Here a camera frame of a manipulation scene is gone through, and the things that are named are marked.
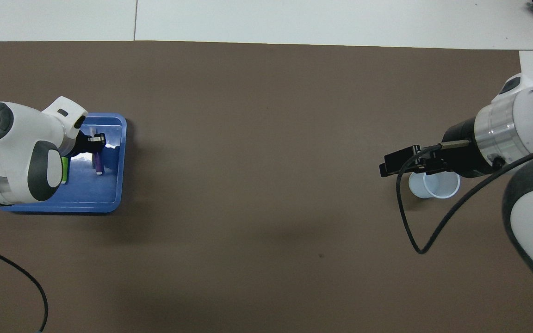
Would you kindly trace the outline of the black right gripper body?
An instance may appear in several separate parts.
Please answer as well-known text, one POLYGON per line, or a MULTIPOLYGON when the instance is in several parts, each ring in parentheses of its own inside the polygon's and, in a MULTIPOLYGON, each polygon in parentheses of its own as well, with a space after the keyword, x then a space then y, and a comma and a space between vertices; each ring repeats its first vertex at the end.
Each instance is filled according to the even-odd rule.
POLYGON ((493 173, 492 166, 482 156, 475 139, 475 118, 469 118, 446 130, 443 142, 470 141, 469 145, 460 148, 442 150, 442 158, 451 171, 466 179, 482 177, 493 173))

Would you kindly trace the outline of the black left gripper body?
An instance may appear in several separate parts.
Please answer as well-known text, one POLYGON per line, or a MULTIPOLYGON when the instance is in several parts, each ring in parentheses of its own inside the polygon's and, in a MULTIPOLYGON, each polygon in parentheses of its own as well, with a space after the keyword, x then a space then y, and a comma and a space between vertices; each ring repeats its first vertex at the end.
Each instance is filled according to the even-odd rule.
POLYGON ((80 131, 78 135, 76 136, 74 146, 69 152, 68 156, 74 157, 82 153, 91 153, 90 139, 91 139, 91 136, 85 135, 85 133, 80 131))

